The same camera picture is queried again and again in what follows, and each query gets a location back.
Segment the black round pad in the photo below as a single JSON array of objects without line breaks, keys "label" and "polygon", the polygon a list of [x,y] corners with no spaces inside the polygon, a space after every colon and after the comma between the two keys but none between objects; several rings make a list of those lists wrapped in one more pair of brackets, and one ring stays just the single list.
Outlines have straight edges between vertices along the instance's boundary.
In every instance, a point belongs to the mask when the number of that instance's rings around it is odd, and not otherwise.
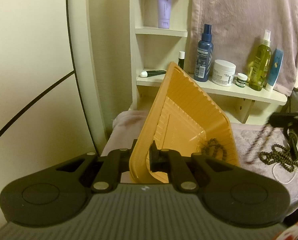
[{"label": "black round pad", "polygon": [[0,194],[0,207],[7,221],[42,227],[74,217],[87,200],[73,172],[47,169],[8,184]]},{"label": "black round pad", "polygon": [[43,205],[55,201],[59,196],[59,189],[51,184],[38,183],[27,187],[22,197],[30,204]]},{"label": "black round pad", "polygon": [[290,203],[283,185],[252,172],[245,176],[230,171],[214,173],[202,197],[215,216],[242,227],[278,223]]}]

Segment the white door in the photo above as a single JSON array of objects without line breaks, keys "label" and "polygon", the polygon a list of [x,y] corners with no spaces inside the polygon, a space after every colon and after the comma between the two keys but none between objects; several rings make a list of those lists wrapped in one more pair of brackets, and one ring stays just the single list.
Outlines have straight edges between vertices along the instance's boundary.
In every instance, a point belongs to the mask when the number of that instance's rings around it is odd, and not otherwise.
[{"label": "white door", "polygon": [[102,152],[86,1],[0,0],[0,192],[22,176]]}]

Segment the orange plastic tray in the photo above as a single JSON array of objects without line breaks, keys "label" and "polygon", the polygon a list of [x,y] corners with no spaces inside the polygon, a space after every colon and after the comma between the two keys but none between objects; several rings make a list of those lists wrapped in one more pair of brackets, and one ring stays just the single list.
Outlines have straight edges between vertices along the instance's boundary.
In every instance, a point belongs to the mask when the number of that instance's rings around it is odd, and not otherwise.
[{"label": "orange plastic tray", "polygon": [[[151,172],[149,148],[173,149],[182,156],[200,152],[216,138],[227,150],[227,162],[238,166],[231,125],[224,112],[178,65],[171,62],[129,161],[136,183],[167,183],[163,172]],[[219,151],[217,159],[222,159]]]}]

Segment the gray ribbed platform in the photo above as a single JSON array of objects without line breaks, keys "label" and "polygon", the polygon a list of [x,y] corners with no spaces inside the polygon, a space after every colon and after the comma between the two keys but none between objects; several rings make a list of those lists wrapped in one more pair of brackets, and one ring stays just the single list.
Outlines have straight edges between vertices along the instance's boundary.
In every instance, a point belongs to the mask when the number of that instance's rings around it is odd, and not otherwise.
[{"label": "gray ribbed platform", "polygon": [[76,217],[48,228],[8,223],[0,240],[271,240],[282,225],[245,229],[210,215],[195,195],[174,190],[171,184],[119,184],[107,194],[92,197]]}]

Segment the purple tube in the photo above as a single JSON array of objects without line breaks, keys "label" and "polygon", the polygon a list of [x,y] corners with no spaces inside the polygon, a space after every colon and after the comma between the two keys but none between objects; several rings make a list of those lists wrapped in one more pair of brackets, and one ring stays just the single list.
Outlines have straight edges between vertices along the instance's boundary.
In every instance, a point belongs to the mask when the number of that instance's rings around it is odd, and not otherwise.
[{"label": "purple tube", "polygon": [[158,0],[158,28],[170,28],[172,0]]}]

